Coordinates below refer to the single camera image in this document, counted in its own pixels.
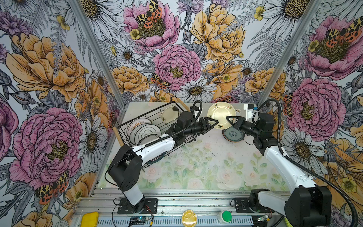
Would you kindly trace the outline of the cream plate front row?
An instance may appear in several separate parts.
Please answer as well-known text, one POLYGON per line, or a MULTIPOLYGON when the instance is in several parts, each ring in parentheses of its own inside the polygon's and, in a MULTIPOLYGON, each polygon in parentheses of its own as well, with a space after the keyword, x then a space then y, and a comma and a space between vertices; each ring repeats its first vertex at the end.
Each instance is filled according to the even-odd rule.
POLYGON ((234 107, 226 102, 214 103, 207 112, 207 117, 218 120, 220 124, 228 123, 227 116, 235 116, 236 110, 234 107))

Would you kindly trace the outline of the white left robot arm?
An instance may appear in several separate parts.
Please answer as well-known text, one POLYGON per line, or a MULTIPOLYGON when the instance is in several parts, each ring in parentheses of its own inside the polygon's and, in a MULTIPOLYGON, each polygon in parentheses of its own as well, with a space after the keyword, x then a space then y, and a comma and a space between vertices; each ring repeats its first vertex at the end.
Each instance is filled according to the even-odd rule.
POLYGON ((217 120, 209 117, 198 119, 193 113, 184 111, 158 139, 135 147, 121 146, 107 174, 124 194, 126 202, 122 206, 132 213, 145 210, 147 200, 137 185, 143 165, 179 148, 187 138, 203 135, 217 125, 217 120))

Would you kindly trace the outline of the black wire dish rack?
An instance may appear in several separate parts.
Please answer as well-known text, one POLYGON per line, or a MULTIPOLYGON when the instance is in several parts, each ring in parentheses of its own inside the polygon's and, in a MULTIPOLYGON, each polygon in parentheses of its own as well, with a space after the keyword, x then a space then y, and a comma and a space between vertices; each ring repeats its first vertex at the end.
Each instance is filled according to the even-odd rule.
POLYGON ((164 103, 114 128, 120 149, 110 168, 127 167, 133 158, 140 168, 159 162, 198 136, 195 117, 201 112, 189 110, 182 101, 164 103))

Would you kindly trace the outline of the blue floral patterned plate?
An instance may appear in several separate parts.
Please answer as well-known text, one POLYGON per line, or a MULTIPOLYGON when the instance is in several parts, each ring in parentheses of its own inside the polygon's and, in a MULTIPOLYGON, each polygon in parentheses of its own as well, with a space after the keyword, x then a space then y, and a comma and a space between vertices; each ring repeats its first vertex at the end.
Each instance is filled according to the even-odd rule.
POLYGON ((233 127, 222 130, 222 135, 229 142, 240 142, 245 138, 244 132, 233 127))

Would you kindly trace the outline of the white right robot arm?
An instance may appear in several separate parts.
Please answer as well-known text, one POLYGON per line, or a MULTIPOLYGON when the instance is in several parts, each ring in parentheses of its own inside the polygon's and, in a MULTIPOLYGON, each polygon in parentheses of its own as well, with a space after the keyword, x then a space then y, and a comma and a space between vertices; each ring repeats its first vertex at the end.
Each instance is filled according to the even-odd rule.
POLYGON ((279 172, 290 191, 289 197, 283 197, 267 189, 252 190, 249 208, 254 212, 276 211, 293 227, 329 225, 331 192, 325 186, 318 186, 306 172, 288 160, 284 149, 278 147, 278 139, 273 136, 274 117, 262 113, 255 122, 241 116, 227 116, 226 119, 234 128, 253 137, 255 147, 279 172))

